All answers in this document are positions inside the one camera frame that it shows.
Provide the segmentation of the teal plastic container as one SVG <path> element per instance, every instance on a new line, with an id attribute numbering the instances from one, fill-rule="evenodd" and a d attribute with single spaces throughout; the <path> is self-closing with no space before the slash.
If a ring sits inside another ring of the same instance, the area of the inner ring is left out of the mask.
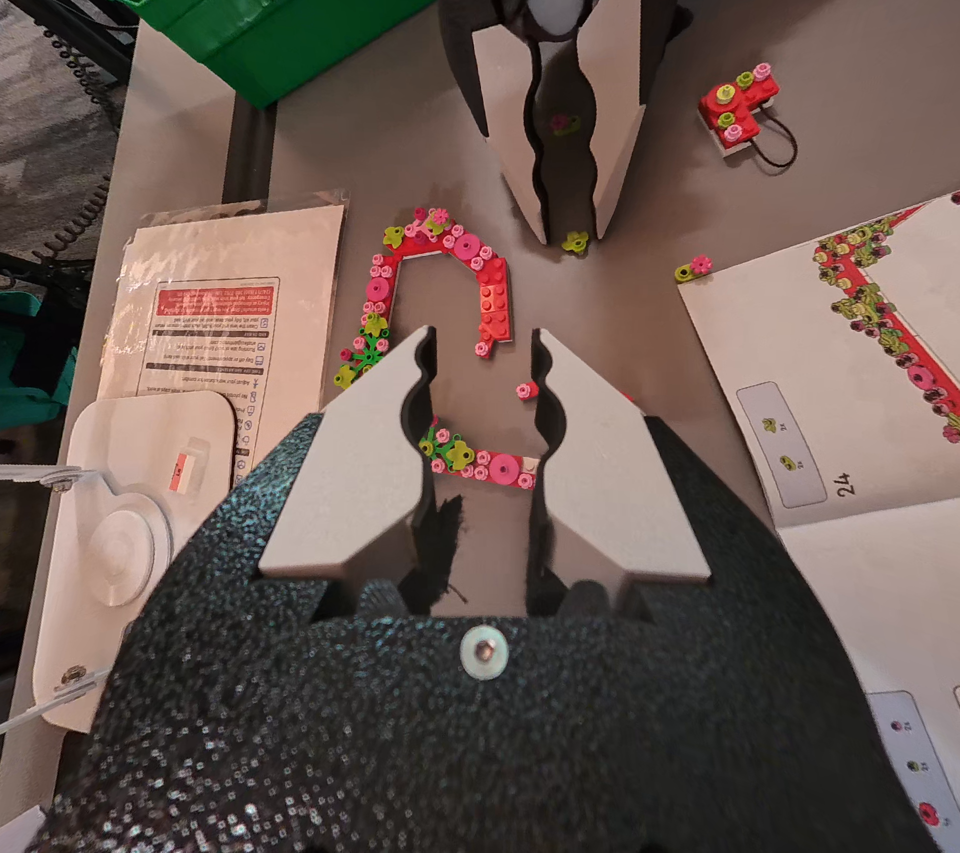
<path id="1" fill-rule="evenodd" d="M 35 426 L 66 411 L 85 308 L 50 288 L 42 299 L 1 293 L 1 430 Z"/>

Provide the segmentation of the white and wooden book stand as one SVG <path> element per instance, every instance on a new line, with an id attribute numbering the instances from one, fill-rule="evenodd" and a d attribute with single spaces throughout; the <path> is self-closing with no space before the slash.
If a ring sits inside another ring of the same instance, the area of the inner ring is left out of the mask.
<path id="1" fill-rule="evenodd" d="M 90 731 L 128 629 L 230 490 L 234 439 L 233 409 L 216 392 L 103 399 L 78 415 L 65 465 L 2 466 L 3 481 L 58 494 L 35 705 L 2 733 L 40 717 Z"/>

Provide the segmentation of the printed sheet in plastic sleeve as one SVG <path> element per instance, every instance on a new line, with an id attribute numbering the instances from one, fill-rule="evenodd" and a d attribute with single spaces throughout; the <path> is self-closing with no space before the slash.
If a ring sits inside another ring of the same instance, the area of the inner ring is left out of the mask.
<path id="1" fill-rule="evenodd" d="M 236 419 L 231 485 L 320 408 L 346 191 L 145 219 L 125 247 L 102 399 L 215 391 Z"/>

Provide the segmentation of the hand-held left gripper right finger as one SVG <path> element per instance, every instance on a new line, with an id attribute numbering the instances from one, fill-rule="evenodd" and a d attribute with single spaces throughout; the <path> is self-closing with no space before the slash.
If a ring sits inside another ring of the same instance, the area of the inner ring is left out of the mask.
<path id="1" fill-rule="evenodd" d="M 711 568 L 642 410 L 557 336 L 535 329 L 534 583 L 706 583 Z"/>

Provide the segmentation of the red flowered lego heart frame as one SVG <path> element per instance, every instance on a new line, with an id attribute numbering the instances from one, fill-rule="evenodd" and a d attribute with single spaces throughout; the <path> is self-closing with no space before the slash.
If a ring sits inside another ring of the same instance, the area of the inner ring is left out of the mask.
<path id="1" fill-rule="evenodd" d="M 358 331 L 339 356 L 334 384 L 348 389 L 379 364 L 399 339 L 391 316 L 404 262 L 445 255 L 467 268 L 477 283 L 479 315 L 475 355 L 488 360 L 499 343 L 510 343 L 512 312 L 507 261 L 444 208 L 416 208 L 410 222 L 385 229 L 382 251 L 372 256 Z M 437 417 L 418 442 L 432 471 L 475 482 L 532 491 L 539 461 L 517 454 L 475 450 Z"/>

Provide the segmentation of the red lego corner piece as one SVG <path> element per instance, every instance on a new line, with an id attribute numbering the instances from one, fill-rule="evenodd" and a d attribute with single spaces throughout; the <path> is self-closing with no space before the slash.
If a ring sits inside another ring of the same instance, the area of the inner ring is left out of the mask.
<path id="1" fill-rule="evenodd" d="M 754 143 L 761 133 L 759 115 L 780 91 L 772 65 L 760 62 L 700 98 L 702 125 L 723 157 L 745 151 Z"/>

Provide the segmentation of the lego instruction booklet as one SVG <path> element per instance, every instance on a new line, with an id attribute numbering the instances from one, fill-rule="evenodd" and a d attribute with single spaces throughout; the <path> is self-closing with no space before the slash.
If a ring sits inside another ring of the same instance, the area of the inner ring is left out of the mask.
<path id="1" fill-rule="evenodd" d="M 679 292 L 897 778 L 958 851 L 958 192 Z"/>

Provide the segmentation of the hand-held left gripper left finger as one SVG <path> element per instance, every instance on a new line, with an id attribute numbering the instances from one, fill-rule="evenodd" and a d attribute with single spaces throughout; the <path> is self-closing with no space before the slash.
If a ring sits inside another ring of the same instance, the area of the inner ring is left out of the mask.
<path id="1" fill-rule="evenodd" d="M 415 570 L 415 532 L 436 511 L 419 447 L 436 373 L 436 330 L 424 325 L 325 407 L 259 559 L 264 578 L 341 583 L 358 595 Z"/>

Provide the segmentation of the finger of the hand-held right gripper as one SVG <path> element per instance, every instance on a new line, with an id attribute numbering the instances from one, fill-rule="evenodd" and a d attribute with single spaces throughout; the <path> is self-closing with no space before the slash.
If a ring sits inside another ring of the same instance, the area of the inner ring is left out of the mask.
<path id="1" fill-rule="evenodd" d="M 642 0 L 597 0 L 577 34 L 577 57 L 594 97 L 590 152 L 594 229 L 601 240 L 617 211 L 645 106 L 641 102 Z"/>
<path id="2" fill-rule="evenodd" d="M 549 203 L 542 176 L 544 143 L 534 108 L 543 77 L 539 45 L 495 25 L 472 35 L 484 110 L 486 142 L 526 223 L 549 243 Z"/>

